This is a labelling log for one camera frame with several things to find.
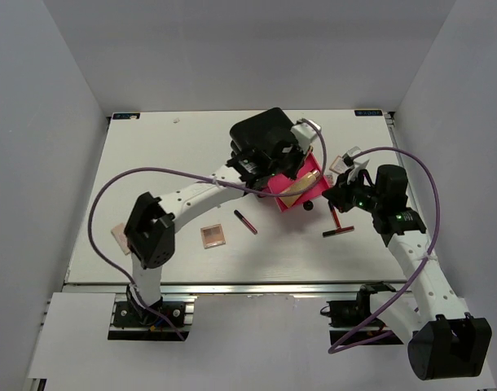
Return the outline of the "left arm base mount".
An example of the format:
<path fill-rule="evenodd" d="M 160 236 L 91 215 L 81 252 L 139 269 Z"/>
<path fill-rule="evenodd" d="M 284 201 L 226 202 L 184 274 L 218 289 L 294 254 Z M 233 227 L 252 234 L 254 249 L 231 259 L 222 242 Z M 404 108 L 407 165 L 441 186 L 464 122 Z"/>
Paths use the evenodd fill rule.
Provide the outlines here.
<path fill-rule="evenodd" d="M 163 300 L 156 311 L 138 312 L 125 297 L 115 300 L 108 328 L 108 340 L 183 342 L 192 325 L 194 304 L 190 301 Z"/>

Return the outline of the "black drawer organizer cabinet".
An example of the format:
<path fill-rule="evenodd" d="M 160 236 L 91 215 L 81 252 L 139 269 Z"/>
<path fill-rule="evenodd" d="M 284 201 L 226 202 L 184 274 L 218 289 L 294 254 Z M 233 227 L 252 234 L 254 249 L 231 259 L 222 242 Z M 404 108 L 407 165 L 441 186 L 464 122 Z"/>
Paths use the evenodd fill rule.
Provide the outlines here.
<path fill-rule="evenodd" d="M 232 155 L 247 156 L 260 165 L 278 160 L 297 145 L 291 128 L 292 121 L 281 108 L 251 116 L 230 129 Z"/>

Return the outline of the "gold-capped beige foundation tube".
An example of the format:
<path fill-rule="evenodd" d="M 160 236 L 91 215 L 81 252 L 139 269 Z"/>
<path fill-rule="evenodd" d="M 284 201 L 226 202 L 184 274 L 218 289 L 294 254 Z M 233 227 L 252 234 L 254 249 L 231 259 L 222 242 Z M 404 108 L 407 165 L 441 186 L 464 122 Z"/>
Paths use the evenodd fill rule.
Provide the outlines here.
<path fill-rule="evenodd" d="M 279 199 L 287 208 L 291 208 L 296 203 L 296 201 L 301 198 L 306 188 L 315 183 L 319 175 L 320 172 L 317 169 L 307 172 L 305 175 L 303 175 L 301 178 L 299 178 L 293 184 L 283 190 L 281 192 L 282 197 L 280 197 Z"/>

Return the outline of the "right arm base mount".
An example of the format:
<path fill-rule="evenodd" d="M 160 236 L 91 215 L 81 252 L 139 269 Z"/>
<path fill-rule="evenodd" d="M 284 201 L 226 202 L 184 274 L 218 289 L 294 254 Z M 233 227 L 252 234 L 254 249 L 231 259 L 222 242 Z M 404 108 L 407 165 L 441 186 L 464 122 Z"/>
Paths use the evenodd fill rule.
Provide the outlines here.
<path fill-rule="evenodd" d="M 361 286 L 354 299 L 328 301 L 321 308 L 319 314 L 329 319 L 329 326 L 332 328 L 332 331 L 330 331 L 332 344 L 372 313 L 370 311 L 370 296 L 380 292 L 396 292 L 396 289 L 385 282 L 367 283 Z M 342 344 L 342 347 L 361 341 L 366 341 L 369 345 L 402 344 L 387 329 L 385 323 L 379 319 L 371 321 L 366 327 L 352 335 Z"/>

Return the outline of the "small palette near right arm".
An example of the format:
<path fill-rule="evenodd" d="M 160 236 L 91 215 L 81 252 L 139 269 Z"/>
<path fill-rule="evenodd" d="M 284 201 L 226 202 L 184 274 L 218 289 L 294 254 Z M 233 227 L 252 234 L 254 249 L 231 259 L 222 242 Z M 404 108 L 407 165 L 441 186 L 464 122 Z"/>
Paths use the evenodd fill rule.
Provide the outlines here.
<path fill-rule="evenodd" d="M 337 175 L 343 174 L 348 168 L 342 156 L 337 156 L 329 167 L 330 171 Z"/>

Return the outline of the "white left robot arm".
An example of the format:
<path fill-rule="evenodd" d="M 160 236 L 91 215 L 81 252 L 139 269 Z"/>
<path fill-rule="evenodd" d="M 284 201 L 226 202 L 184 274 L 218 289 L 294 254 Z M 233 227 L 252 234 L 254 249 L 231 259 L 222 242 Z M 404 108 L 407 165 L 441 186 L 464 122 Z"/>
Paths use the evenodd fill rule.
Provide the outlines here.
<path fill-rule="evenodd" d="M 319 135 L 317 126 L 306 123 L 243 130 L 232 136 L 231 158 L 208 177 L 195 176 L 190 186 L 162 197 L 140 195 L 124 230 L 133 260 L 127 298 L 134 318 L 143 325 L 159 318 L 161 271 L 186 224 L 247 193 L 261 194 L 274 175 L 296 178 Z"/>

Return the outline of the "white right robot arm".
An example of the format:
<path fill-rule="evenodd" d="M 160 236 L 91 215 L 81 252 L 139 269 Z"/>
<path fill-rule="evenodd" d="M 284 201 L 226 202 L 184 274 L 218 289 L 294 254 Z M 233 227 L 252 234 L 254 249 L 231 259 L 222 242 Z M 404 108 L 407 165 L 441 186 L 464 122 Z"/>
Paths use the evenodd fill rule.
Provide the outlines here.
<path fill-rule="evenodd" d="M 365 170 L 348 169 L 323 196 L 340 213 L 359 208 L 404 273 L 416 302 L 411 308 L 391 284 L 364 284 L 354 304 L 332 305 L 334 323 L 381 321 L 407 345 L 408 361 L 421 380 L 477 377 L 492 337 L 484 318 L 475 318 L 452 291 L 420 215 L 408 207 L 404 168 L 382 165 L 373 184 Z"/>

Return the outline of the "pink top drawer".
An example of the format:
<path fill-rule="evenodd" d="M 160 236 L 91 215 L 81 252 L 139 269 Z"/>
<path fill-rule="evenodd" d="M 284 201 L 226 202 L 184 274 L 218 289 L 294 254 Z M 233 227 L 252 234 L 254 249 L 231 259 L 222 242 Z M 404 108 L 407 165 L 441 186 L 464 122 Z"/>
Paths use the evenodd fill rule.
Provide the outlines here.
<path fill-rule="evenodd" d="M 292 197 L 278 197 L 275 199 L 276 204 L 281 212 L 290 208 L 303 205 L 311 201 L 329 189 L 329 181 L 324 175 L 321 175 L 321 165 L 310 153 L 305 160 L 304 165 L 300 168 L 297 179 L 293 181 L 284 174 L 275 175 L 268 182 L 268 190 L 274 194 L 284 192 L 295 192 L 300 195 Z"/>

